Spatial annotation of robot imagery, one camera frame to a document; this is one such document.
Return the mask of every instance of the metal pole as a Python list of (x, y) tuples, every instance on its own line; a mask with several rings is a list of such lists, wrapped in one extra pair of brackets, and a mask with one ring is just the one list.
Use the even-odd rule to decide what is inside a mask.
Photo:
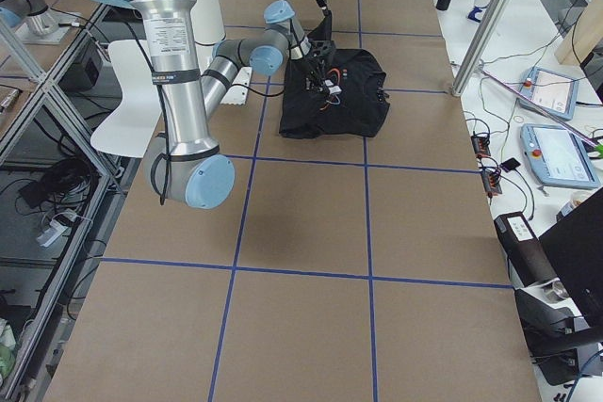
[(17, 60), (17, 63), (19, 63), (23, 71), (27, 73), (27, 76), (31, 80), (41, 82), (44, 79), (46, 74), (42, 67), (1, 18), (0, 41), (3, 41), (7, 45), (12, 57)]
[(498, 20), (508, 3), (509, 0), (490, 1), (490, 6), (486, 10), (486, 14), (481, 21), (480, 27), (475, 33), (475, 37), (473, 37), (469, 49), (464, 56), (461, 68), (454, 79), (454, 84), (450, 88), (450, 92), (453, 96), (461, 96), (461, 94), (463, 94), (465, 87), (469, 83), (471, 74), (474, 72), (478, 61), (481, 58), (481, 54), (483, 54), (483, 51), (497, 26)]

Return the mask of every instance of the electronic component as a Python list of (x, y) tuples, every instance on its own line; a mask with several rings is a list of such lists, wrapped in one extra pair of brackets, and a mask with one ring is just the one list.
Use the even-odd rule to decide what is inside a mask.
[(514, 169), (517, 169), (520, 166), (521, 164), (519, 163), (519, 161), (513, 157), (508, 160), (505, 160), (503, 163), (500, 164), (500, 167), (506, 172), (513, 171)]
[(480, 175), (483, 189), (486, 191), (488, 198), (502, 194), (499, 170), (481, 169)]
[[(563, 120), (571, 120), (574, 117), (578, 82), (571, 77), (533, 67), (526, 74), (524, 85), (519, 92), (551, 115)], [(525, 100), (517, 100), (525, 108), (531, 108)]]
[(521, 212), (498, 216), (494, 226), (498, 240), (524, 286), (557, 278), (536, 234)]
[(520, 136), (531, 170), (543, 185), (599, 187), (582, 142), (564, 128), (524, 124)]
[(77, 54), (58, 85), (65, 91), (86, 91), (96, 85), (103, 60), (92, 40)]
[(490, 140), (488, 139), (488, 137), (482, 137), (482, 136), (471, 136), (471, 144), (473, 145), (473, 151), (475, 153), (475, 156), (478, 159), (481, 159), (483, 157), (490, 157)]
[(36, 237), (36, 241), (42, 247), (50, 247), (63, 233), (73, 226), (73, 223), (78, 217), (79, 215), (71, 209), (65, 209), (60, 214), (56, 214), (50, 220), (48, 228)]

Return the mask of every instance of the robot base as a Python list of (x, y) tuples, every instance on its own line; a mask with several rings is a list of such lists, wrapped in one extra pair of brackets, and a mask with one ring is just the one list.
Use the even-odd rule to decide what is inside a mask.
[[(67, 14), (57, 13), (53, 11), (55, 19), (59, 24), (70, 24), (73, 21), (77, 21), (77, 18), (74, 16), (69, 16)], [(65, 38), (67, 32), (69, 32), (72, 28), (69, 26), (59, 27), (55, 32), (48, 34), (44, 37), (36, 35), (29, 30), (29, 26), (23, 23), (15, 32), (15, 35), (23, 44), (51, 44), (51, 45), (59, 45), (60, 42)]]

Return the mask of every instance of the white plug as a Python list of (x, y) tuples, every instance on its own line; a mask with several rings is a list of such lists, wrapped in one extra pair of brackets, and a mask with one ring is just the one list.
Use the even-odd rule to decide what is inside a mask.
[(50, 220), (48, 228), (46, 228), (42, 234), (36, 237), (36, 241), (42, 247), (50, 247), (59, 237), (61, 237), (63, 233), (71, 228), (71, 224), (78, 217), (79, 215), (72, 209), (66, 209), (63, 212), (56, 214)]

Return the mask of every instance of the cardboard table surface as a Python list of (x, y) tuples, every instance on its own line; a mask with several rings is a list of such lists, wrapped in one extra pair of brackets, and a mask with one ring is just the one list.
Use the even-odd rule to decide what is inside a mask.
[[(220, 0), (228, 38), (272, 1)], [(231, 197), (159, 206), (137, 176), (47, 402), (540, 400), (432, 0), (329, 1), (387, 72), (382, 131), (287, 140), (280, 98), (221, 106)]]

